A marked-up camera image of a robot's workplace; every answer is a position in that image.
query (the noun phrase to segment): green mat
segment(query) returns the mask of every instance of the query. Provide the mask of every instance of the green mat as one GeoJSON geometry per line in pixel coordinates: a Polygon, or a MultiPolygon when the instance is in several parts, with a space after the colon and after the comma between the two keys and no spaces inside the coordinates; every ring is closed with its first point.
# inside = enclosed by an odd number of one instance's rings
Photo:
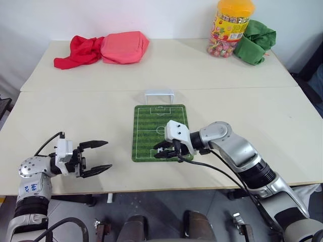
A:
{"type": "Polygon", "coordinates": [[[187,124],[184,105],[139,105],[135,107],[133,125],[132,160],[135,162],[177,161],[171,159],[156,159],[154,145],[165,139],[165,126],[169,120],[187,124]]]}

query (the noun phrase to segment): white table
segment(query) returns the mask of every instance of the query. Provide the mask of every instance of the white table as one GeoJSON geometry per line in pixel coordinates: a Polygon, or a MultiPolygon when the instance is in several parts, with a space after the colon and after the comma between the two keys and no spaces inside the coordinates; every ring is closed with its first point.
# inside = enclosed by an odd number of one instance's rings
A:
{"type": "Polygon", "coordinates": [[[294,79],[269,51],[265,62],[251,66],[235,56],[215,58],[205,39],[152,40],[140,63],[60,70],[55,57],[69,56],[69,41],[52,41],[23,92],[197,90],[213,88],[295,87],[294,79]]]}
{"type": "MultiPolygon", "coordinates": [[[[289,184],[323,182],[323,121],[299,87],[178,90],[175,95],[176,103],[186,105],[191,131],[216,120],[227,121],[289,184]]],[[[103,147],[85,150],[84,156],[88,167],[106,163],[113,167],[87,179],[54,177],[54,194],[234,186],[206,167],[133,162],[133,112],[144,102],[143,91],[22,92],[0,132],[0,194],[17,193],[18,165],[58,131],[66,132],[74,148],[92,139],[109,141],[103,147]]],[[[42,154],[51,153],[54,144],[42,154]]],[[[196,155],[194,159],[232,174],[213,155],[196,155]]]]}

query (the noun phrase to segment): floor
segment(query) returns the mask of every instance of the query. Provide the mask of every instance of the floor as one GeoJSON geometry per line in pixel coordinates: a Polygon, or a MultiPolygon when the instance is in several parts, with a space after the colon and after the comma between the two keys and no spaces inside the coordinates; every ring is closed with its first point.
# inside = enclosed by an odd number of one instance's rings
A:
{"type": "MultiPolygon", "coordinates": [[[[243,242],[232,224],[232,214],[240,212],[254,232],[255,241],[275,241],[269,236],[270,230],[249,198],[231,201],[227,190],[161,191],[114,194],[113,203],[107,204],[107,195],[97,195],[94,207],[72,202],[51,200],[48,209],[49,225],[66,217],[81,219],[89,230],[90,242],[95,241],[94,221],[107,220],[112,224],[112,232],[105,237],[107,242],[115,242],[123,223],[132,215],[142,214],[148,219],[149,238],[179,238],[182,216],[185,210],[195,210],[207,215],[213,225],[218,241],[243,242]]],[[[7,197],[0,208],[0,241],[14,214],[15,197],[7,197]]],[[[323,222],[323,193],[314,193],[310,199],[310,215],[323,222]]],[[[55,242],[82,241],[79,228],[74,224],[54,230],[55,242]]]]}

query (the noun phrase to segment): green cloth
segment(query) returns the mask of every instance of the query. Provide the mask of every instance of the green cloth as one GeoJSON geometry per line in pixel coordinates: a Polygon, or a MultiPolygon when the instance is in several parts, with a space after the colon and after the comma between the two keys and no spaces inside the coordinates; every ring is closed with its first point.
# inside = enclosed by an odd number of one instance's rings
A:
{"type": "Polygon", "coordinates": [[[250,20],[234,54],[243,61],[257,65],[264,61],[263,54],[276,43],[276,31],[261,22],[250,20]]]}

